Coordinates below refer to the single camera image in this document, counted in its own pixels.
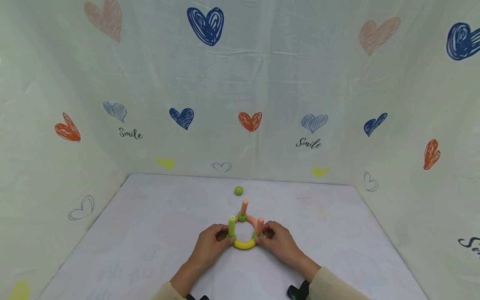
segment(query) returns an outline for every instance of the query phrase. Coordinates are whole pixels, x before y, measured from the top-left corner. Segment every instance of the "green ball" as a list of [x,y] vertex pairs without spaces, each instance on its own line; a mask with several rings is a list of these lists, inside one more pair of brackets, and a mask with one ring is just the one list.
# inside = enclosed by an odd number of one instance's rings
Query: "green ball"
[[237,186],[235,187],[235,190],[233,191],[235,195],[241,196],[243,194],[243,187]]

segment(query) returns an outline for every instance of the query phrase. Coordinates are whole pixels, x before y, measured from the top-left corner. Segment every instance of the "orange peg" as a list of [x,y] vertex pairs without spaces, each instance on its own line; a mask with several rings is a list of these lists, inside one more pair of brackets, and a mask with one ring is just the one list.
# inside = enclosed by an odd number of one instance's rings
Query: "orange peg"
[[264,230],[264,219],[262,217],[258,218],[257,221],[257,237],[259,237],[262,234],[262,231]]
[[247,214],[247,206],[248,206],[248,200],[245,199],[245,200],[243,200],[243,202],[241,203],[240,214],[241,214],[242,216],[244,216],[244,215]]

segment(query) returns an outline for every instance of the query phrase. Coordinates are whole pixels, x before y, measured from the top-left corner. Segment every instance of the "table surface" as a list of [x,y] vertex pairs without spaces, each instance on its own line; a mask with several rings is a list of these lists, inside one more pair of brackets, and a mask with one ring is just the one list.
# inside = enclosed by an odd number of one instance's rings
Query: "table surface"
[[[242,196],[233,193],[244,188]],[[133,174],[44,293],[43,300],[150,300],[191,254],[198,234],[247,214],[287,227],[318,264],[372,300],[426,300],[355,188],[346,185]],[[237,223],[241,241],[253,228]],[[227,249],[191,294],[211,300],[288,299],[303,279],[259,246]]]

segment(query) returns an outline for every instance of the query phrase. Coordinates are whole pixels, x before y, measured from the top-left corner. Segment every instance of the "yellow heart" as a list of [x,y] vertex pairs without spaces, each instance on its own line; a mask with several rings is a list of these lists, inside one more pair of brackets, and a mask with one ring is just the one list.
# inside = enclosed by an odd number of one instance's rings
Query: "yellow heart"
[[173,168],[175,165],[175,159],[169,157],[167,159],[161,159],[159,157],[155,158],[156,162],[161,164],[162,166],[166,167],[167,169]]
[[315,177],[321,177],[328,172],[330,172],[330,168],[320,169],[319,167],[312,167],[310,169],[310,173],[312,173],[312,175],[314,175]]
[[30,285],[26,280],[15,283],[8,296],[8,300],[28,300],[28,298],[30,298]]

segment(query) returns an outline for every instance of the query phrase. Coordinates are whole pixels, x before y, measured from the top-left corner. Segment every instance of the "black object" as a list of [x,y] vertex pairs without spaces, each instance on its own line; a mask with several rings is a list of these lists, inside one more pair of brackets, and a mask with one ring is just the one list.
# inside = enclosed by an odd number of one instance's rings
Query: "black object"
[[287,296],[292,300],[305,300],[308,297],[309,286],[310,283],[307,280],[301,284],[300,288],[290,286],[287,290]]
[[[195,300],[195,298],[192,295],[188,294],[187,300]],[[210,299],[204,295],[203,297],[200,298],[200,300],[210,300]]]

